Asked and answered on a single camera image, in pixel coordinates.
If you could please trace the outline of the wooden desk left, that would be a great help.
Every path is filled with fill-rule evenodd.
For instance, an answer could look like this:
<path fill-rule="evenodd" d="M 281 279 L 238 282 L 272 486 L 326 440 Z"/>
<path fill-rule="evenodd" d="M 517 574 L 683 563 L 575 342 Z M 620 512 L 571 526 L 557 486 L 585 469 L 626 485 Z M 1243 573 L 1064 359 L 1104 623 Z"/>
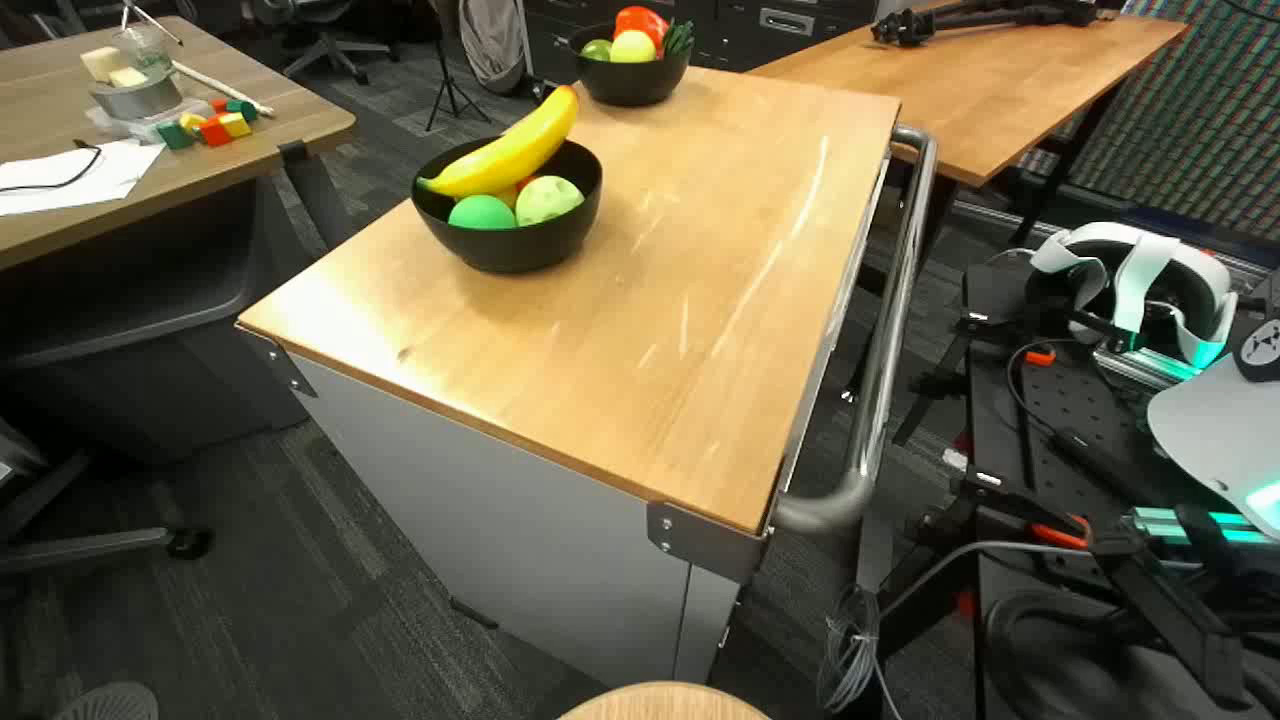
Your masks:
<path fill-rule="evenodd" d="M 358 116 L 342 105 L 244 57 L 194 18 L 165 14 L 165 27 L 182 40 L 182 60 L 188 69 L 223 80 L 238 94 L 261 98 L 268 120 L 261 120 L 247 141 L 161 150 L 123 200 L 4 217 L 0 267 L 28 264 L 222 186 L 268 177 L 289 150 L 322 155 L 358 127 Z M 77 141 L 100 145 L 100 130 L 90 120 L 91 94 L 81 57 L 112 40 L 115 27 L 100 27 L 0 51 L 4 159 L 69 150 Z"/>

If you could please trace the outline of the black bowl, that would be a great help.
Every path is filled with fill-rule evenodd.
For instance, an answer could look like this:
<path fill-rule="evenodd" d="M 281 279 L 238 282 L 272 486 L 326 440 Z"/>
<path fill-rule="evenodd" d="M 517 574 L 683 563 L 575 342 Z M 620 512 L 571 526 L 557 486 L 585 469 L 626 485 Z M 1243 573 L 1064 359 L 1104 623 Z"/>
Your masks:
<path fill-rule="evenodd" d="M 454 146 L 454 150 L 429 159 L 419 166 L 419 177 L 433 177 L 448 159 L 460 159 L 460 155 L 463 155 L 463 146 Z M 495 274 L 545 273 L 545 267 L 571 258 L 585 249 L 585 235 L 598 221 L 602 186 L 604 186 L 604 164 L 585 145 L 566 141 L 557 146 L 557 155 L 545 166 L 536 166 L 534 177 L 568 177 L 585 193 L 585 203 L 575 210 L 557 217 L 549 224 L 534 224 L 534 229 L 526 229 L 517 221 L 510 233 L 467 233 L 467 229 L 448 224 L 448 210 L 458 200 L 424 193 L 419 177 L 411 179 L 411 203 L 416 203 L 419 221 L 429 224 L 429 233 L 458 258 L 463 258 L 482 273 L 495 273 Z M 521 179 L 517 186 L 505 186 L 505 193 L 477 193 L 477 195 L 501 195 L 517 210 L 517 195 L 528 179 Z"/>
<path fill-rule="evenodd" d="M 575 46 L 575 69 L 598 105 L 626 105 L 626 106 L 660 105 L 675 91 L 690 69 L 690 51 L 670 57 L 663 43 L 658 46 L 654 63 L 611 63 L 611 60 L 598 63 L 598 60 L 585 60 L 580 46 Z"/>

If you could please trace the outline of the light green dimpled ball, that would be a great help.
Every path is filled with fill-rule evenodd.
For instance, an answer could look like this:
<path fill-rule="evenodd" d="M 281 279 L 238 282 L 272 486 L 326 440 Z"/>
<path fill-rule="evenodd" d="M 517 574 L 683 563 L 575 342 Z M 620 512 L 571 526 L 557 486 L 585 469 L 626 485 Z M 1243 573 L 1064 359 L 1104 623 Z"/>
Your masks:
<path fill-rule="evenodd" d="M 585 193 L 568 177 L 534 177 L 517 195 L 517 221 L 526 229 L 568 217 L 585 203 Z"/>

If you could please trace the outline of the orange red plastic pepper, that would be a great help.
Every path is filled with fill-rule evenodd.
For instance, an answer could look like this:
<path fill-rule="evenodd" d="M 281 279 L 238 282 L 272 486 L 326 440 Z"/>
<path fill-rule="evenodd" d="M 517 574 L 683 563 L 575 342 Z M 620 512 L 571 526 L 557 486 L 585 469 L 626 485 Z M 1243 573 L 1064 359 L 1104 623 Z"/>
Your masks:
<path fill-rule="evenodd" d="M 611 35 L 620 40 L 620 35 L 635 35 L 635 30 L 660 46 L 670 35 L 670 18 L 658 7 L 630 2 L 611 14 Z"/>

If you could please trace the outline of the red radish with green leaves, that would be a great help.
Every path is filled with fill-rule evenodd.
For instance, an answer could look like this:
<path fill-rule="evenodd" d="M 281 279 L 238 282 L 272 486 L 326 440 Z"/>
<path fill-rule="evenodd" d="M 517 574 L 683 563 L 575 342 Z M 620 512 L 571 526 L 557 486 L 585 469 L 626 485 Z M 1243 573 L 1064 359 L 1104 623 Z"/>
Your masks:
<path fill-rule="evenodd" d="M 670 27 L 670 35 L 663 35 L 663 51 L 673 57 L 673 51 L 690 51 L 692 46 L 692 18 L 679 18 L 679 23 L 673 23 Z"/>

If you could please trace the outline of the yellow green plastic lemon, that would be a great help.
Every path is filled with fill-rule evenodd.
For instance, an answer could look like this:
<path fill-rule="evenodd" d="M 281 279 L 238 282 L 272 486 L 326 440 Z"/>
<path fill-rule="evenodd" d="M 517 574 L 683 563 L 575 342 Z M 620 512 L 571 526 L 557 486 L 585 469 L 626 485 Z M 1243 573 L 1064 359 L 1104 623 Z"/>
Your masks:
<path fill-rule="evenodd" d="M 649 30 L 616 30 L 608 46 L 611 63 L 654 63 L 658 60 L 658 40 Z"/>

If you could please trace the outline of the clear plastic container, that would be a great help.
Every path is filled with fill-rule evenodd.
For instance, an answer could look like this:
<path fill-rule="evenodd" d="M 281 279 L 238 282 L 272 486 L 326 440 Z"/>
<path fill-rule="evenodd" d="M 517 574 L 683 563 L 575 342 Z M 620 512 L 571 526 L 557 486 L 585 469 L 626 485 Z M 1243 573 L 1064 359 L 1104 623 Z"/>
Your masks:
<path fill-rule="evenodd" d="M 90 46 L 81 63 L 112 120 L 146 120 L 182 105 L 171 57 L 168 30 L 128 23 L 115 43 Z"/>

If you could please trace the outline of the dark green smooth ball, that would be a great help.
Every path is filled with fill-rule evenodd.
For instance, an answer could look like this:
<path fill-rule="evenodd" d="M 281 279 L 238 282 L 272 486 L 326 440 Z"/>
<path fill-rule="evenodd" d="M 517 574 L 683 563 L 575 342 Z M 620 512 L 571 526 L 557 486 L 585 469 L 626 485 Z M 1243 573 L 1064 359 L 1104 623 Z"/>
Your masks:
<path fill-rule="evenodd" d="M 517 210 L 501 195 L 463 195 L 454 203 L 448 224 L 467 233 L 510 233 Z"/>

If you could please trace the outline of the black bowl near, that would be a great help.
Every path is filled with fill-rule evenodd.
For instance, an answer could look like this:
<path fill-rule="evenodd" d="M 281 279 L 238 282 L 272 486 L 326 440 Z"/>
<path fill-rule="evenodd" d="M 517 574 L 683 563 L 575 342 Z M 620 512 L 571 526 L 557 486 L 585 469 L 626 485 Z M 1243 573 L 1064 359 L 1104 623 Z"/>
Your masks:
<path fill-rule="evenodd" d="M 460 159 L 460 155 L 463 155 L 463 146 L 454 146 L 454 150 L 429 159 L 419 166 L 419 177 L 433 177 L 448 159 Z M 557 217 L 549 224 L 534 224 L 534 229 L 526 229 L 517 221 L 510 233 L 467 233 L 467 229 L 448 224 L 448 210 L 458 200 L 424 193 L 419 177 L 411 179 L 411 203 L 416 203 L 419 221 L 429 224 L 429 233 L 458 258 L 463 258 L 482 273 L 495 273 L 495 274 L 545 273 L 545 267 L 571 258 L 585 249 L 585 235 L 598 221 L 602 186 L 604 186 L 604 164 L 585 145 L 566 141 L 557 146 L 557 155 L 545 166 L 536 166 L 534 177 L 568 177 L 585 193 L 585 203 L 575 210 Z M 477 195 L 501 195 L 517 210 L 517 195 L 528 179 L 521 179 L 517 186 L 505 186 L 505 193 L 477 193 Z"/>

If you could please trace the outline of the green plastic lime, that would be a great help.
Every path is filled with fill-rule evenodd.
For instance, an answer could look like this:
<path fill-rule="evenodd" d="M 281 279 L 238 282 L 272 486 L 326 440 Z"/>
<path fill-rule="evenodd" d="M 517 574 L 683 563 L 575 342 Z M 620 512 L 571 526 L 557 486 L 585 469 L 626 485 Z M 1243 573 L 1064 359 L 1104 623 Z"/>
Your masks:
<path fill-rule="evenodd" d="M 611 40 L 589 40 L 580 46 L 585 60 L 608 63 L 611 60 Z"/>

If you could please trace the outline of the round wooden stool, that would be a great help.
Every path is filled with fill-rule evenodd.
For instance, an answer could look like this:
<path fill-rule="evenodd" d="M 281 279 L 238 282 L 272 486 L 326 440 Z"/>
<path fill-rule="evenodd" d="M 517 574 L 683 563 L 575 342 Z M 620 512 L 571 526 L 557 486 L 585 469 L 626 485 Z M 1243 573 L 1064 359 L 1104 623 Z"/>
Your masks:
<path fill-rule="evenodd" d="M 580 700 L 559 720 L 767 720 L 755 703 L 690 680 L 645 680 Z"/>

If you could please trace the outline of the wooden desk back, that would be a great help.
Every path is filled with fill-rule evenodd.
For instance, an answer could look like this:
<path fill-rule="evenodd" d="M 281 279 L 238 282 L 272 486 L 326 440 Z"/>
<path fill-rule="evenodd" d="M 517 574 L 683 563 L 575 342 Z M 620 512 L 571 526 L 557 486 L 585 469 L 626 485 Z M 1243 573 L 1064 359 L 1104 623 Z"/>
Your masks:
<path fill-rule="evenodd" d="M 1186 18 L 1104 14 L 1087 27 L 1007 23 L 894 46 L 855 27 L 761 63 L 761 75 L 897 94 L 905 120 L 938 141 L 940 170 L 984 186 L 1186 30 Z"/>

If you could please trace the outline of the white paper sheet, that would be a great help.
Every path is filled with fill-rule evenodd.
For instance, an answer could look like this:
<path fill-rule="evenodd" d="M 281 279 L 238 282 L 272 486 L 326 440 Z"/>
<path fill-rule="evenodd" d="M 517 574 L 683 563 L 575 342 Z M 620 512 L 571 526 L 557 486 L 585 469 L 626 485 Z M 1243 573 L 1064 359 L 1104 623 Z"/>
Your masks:
<path fill-rule="evenodd" d="M 0 217 L 123 200 L 165 155 L 161 145 L 109 141 L 0 164 Z"/>

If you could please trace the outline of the wooden desk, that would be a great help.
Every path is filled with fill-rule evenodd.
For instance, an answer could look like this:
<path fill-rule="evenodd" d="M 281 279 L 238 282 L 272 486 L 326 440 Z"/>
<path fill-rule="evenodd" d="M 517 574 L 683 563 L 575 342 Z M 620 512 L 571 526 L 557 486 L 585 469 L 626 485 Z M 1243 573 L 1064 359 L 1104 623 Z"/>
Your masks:
<path fill-rule="evenodd" d="M 165 14 L 165 27 L 182 40 L 182 60 L 188 69 L 223 80 L 238 94 L 261 98 L 268 120 L 261 120 L 247 141 L 161 150 L 123 200 L 4 217 L 0 267 L 28 264 L 222 186 L 268 177 L 289 150 L 322 155 L 358 127 L 358 116 L 342 105 L 244 57 L 194 18 Z M 100 27 L 0 51 L 4 159 L 69 150 L 77 141 L 100 145 L 100 130 L 90 120 L 91 94 L 81 57 L 112 40 L 115 27 Z"/>
<path fill-rule="evenodd" d="M 1087 27 L 1007 23 L 894 46 L 855 27 L 761 63 L 761 75 L 897 94 L 905 120 L 938 141 L 940 170 L 984 186 L 1186 30 L 1186 18 L 1104 14 Z"/>

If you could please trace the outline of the yellow plastic banana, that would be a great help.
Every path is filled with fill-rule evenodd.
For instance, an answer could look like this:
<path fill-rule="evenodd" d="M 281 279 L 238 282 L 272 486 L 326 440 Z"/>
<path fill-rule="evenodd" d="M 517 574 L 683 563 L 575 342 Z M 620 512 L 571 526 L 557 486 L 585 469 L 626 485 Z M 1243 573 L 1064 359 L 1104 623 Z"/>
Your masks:
<path fill-rule="evenodd" d="M 517 179 L 528 179 L 545 159 L 557 155 L 557 146 L 568 141 L 575 123 L 575 110 L 575 91 L 559 82 L 528 116 L 510 123 L 495 141 L 463 150 L 435 177 L 419 177 L 419 186 L 454 200 L 511 186 Z"/>

